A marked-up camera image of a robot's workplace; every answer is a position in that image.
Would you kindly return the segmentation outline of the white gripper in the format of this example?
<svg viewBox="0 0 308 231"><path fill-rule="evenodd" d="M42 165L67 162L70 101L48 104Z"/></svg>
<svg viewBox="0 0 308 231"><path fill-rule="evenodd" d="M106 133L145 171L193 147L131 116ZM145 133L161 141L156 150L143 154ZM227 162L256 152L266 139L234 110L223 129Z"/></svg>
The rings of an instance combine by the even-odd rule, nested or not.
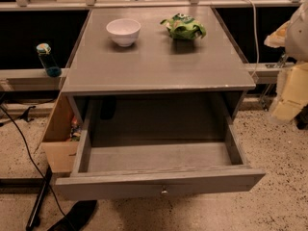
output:
<svg viewBox="0 0 308 231"><path fill-rule="evenodd" d="M289 57L308 62L308 0L294 12L290 22L266 37L264 45L285 46ZM278 124L288 123L308 105L308 63L283 68L277 77L276 93L269 107L269 119Z"/></svg>

